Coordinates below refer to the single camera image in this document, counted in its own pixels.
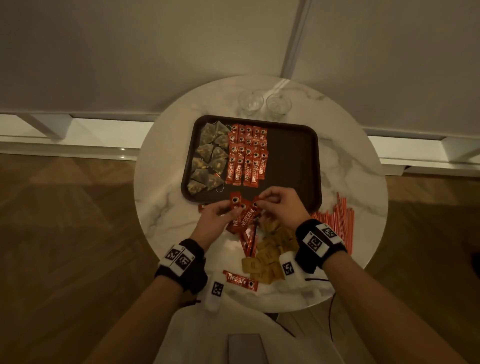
forearm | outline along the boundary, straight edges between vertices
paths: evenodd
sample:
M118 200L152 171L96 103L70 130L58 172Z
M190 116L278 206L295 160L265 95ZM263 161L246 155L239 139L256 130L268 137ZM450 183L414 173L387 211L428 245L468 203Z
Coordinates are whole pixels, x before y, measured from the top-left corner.
M158 353L183 288L157 277L98 344L85 363L148 363Z
M344 252L323 264L355 329L379 363L466 362L431 327Z

brown plastic tray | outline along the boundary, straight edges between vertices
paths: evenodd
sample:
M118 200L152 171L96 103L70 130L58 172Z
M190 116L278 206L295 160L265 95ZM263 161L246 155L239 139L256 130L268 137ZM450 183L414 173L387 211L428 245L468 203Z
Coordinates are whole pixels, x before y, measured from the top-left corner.
M225 183L222 192L204 189L191 195L187 185L192 174L192 158L199 157L195 150L200 141L200 132L206 123L221 121L224 125L242 124L268 128L268 163L265 179L259 181L259 188L233 186ZM227 166L221 175L225 179ZM229 118L224 116L204 115L193 125L192 138L188 151L185 171L181 182L183 196L199 204L209 204L228 200L230 192L240 191L243 198L253 200L270 186L292 187L308 212L314 212L322 204L320 183L320 162L318 158L318 136L315 130L305 125L286 124L282 122L258 121L251 119Z

black wrist strap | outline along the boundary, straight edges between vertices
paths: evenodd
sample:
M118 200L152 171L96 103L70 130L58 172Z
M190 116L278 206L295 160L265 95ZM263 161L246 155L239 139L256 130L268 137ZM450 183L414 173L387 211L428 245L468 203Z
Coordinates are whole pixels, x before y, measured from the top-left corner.
M327 224L314 218L300 224L295 235L300 246L295 260L309 274L316 267L321 269L334 253L347 251L343 240Z
M155 277L165 276L178 282L183 291L200 292L207 284L204 250L195 240L185 239L170 248L160 260Z

round marble table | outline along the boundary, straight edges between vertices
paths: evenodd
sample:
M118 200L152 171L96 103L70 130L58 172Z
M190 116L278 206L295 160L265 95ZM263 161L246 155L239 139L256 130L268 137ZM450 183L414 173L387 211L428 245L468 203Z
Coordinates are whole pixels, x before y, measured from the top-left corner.
M307 86L272 76L237 76L213 81L188 92L155 121L145 138L135 167L134 194L138 218L160 258L193 231L197 205L183 198L180 182L193 123L202 115L245 118L238 106L244 90L259 90L266 99L281 90L292 101L282 122L303 124L318 135L322 178L322 211L331 210L336 193L355 210L352 257L365 267L380 243L388 209L387 187L378 156L367 135L350 114L331 99ZM269 120L266 106L251 118ZM206 253L207 274L223 269L242 274L242 247L224 232ZM326 278L320 269L312 277ZM227 294L239 303L263 312L300 310L326 300L333 293L328 282L309 281L301 291L285 282L260 285L258 292L228 284Z

tea bag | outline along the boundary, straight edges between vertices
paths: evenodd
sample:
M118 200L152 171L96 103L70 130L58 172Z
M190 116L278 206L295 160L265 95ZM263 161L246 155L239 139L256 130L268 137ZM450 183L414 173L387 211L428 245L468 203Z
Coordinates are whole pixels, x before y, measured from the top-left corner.
M199 170L199 169L204 170L206 168L208 168L208 164L206 164L205 161L197 157L194 157L192 159L192 170Z
M221 186L224 184L225 181L221 179L220 177L214 175L214 174L209 174L208 175L208 185L207 185L207 190L213 190L214 188L217 188L218 186Z
M208 166L218 174L222 174L226 163L227 163L227 160L225 158L217 158L217 159L213 159Z
M221 146L224 149L228 148L228 135L221 135L215 139L215 143Z
M208 184L208 170L199 169L195 170L190 177L192 180L203 183L204 185Z
M196 194L200 192L202 189L204 189L205 187L206 186L203 183L200 183L194 180L190 180L190 182L188 182L188 185L187 185L188 192L190 192L190 194Z
M230 130L219 121L215 123L215 131L217 136L227 135L230 132Z
M196 150L198 154L204 159L205 162L210 160L210 156L212 155L213 144L205 144L203 146L199 146Z
M228 158L228 154L225 152L225 150L223 150L219 146L215 147L212 154L212 159L217 159L217 158Z
M216 127L209 122L203 127L200 133L200 145L211 143L216 138Z

